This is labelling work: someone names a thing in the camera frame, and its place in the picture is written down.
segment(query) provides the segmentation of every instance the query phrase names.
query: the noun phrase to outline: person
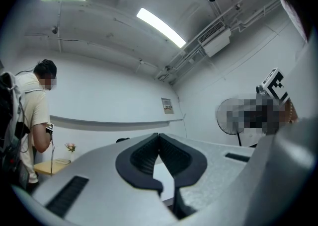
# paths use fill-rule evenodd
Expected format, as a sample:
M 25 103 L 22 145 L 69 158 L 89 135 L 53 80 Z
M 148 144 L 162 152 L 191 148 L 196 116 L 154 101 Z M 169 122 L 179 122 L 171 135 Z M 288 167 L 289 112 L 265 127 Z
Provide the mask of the person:
M 38 178 L 34 172 L 32 145 L 43 153 L 50 145 L 51 134 L 46 132 L 50 123 L 50 115 L 45 90 L 51 90 L 56 79 L 57 68 L 50 60 L 44 60 L 36 65 L 33 73 L 16 76 L 17 82 L 25 92 L 24 123 L 30 134 L 21 143 L 20 159 L 29 172 L 29 183 L 26 191 L 32 193 L 38 186 Z

